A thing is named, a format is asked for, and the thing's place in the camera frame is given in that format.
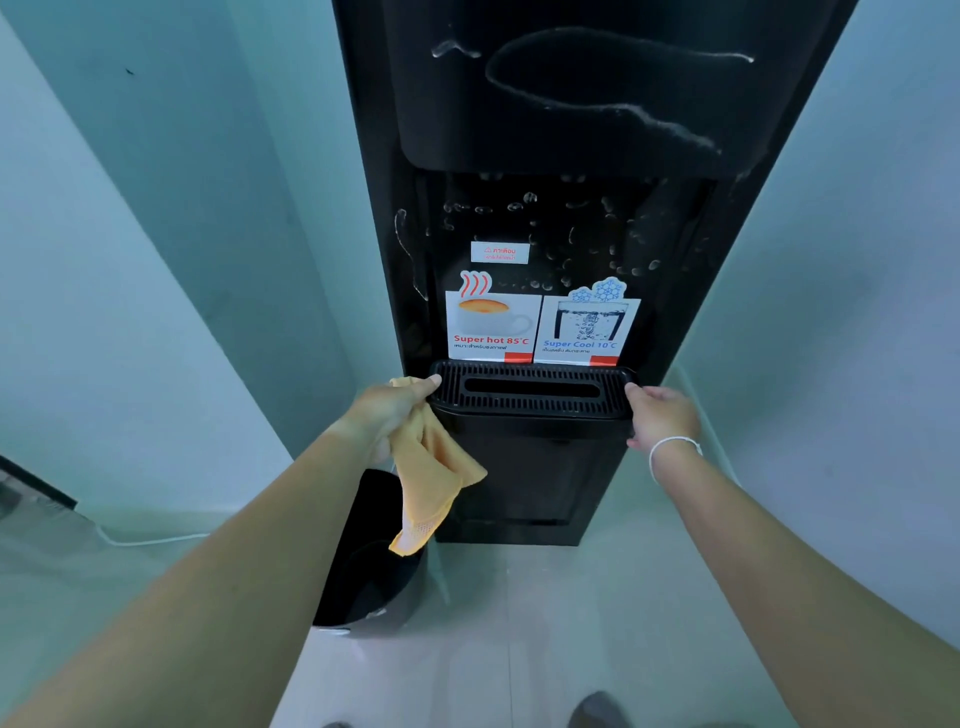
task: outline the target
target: person's right hand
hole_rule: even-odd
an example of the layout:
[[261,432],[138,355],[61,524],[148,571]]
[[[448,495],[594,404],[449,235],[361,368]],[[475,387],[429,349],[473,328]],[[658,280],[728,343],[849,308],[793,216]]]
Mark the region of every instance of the person's right hand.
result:
[[693,402],[669,387],[626,386],[627,399],[634,409],[634,436],[627,445],[650,452],[664,437],[700,436],[700,416]]

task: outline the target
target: wristband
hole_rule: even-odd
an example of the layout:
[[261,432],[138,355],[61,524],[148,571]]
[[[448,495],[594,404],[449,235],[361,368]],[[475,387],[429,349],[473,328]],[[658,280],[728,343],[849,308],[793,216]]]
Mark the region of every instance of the wristband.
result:
[[658,485],[660,485],[660,482],[657,480],[657,477],[654,475],[654,452],[656,452],[657,448],[660,447],[663,443],[668,443],[671,440],[683,440],[685,442],[688,442],[691,445],[693,445],[694,448],[697,449],[698,455],[700,455],[701,457],[704,456],[704,452],[700,448],[700,443],[698,443],[696,440],[693,440],[689,437],[684,437],[683,435],[674,435],[673,437],[664,437],[656,445],[650,448],[650,457],[647,460],[647,465],[650,467],[650,476],[654,479],[654,482],[657,483]]

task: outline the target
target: glass of ice water illustration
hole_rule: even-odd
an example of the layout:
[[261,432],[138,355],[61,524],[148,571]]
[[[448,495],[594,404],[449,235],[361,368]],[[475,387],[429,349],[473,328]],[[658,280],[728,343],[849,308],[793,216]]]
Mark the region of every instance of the glass of ice water illustration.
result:
[[625,303],[561,301],[557,304],[554,338],[561,341],[611,341],[620,330],[626,313]]

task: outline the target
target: dispenser cabinet door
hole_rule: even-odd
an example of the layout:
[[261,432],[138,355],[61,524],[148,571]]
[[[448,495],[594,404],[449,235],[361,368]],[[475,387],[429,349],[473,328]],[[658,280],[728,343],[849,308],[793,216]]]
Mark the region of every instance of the dispenser cabinet door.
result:
[[835,0],[383,0],[422,169],[734,176],[767,149]]

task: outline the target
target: hand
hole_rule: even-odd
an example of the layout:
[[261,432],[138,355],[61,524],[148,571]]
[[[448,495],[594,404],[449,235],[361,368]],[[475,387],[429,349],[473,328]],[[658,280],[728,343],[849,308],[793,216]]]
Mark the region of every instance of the hand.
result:
[[664,437],[700,436],[700,416],[693,402],[669,387],[638,387],[630,382],[627,399],[634,410],[634,436],[627,445],[650,452]]
[[414,406],[424,401],[440,382],[440,375],[431,375],[403,387],[373,386],[357,398],[339,424],[372,443],[372,462],[385,460],[390,456],[387,440],[390,433],[403,424]]

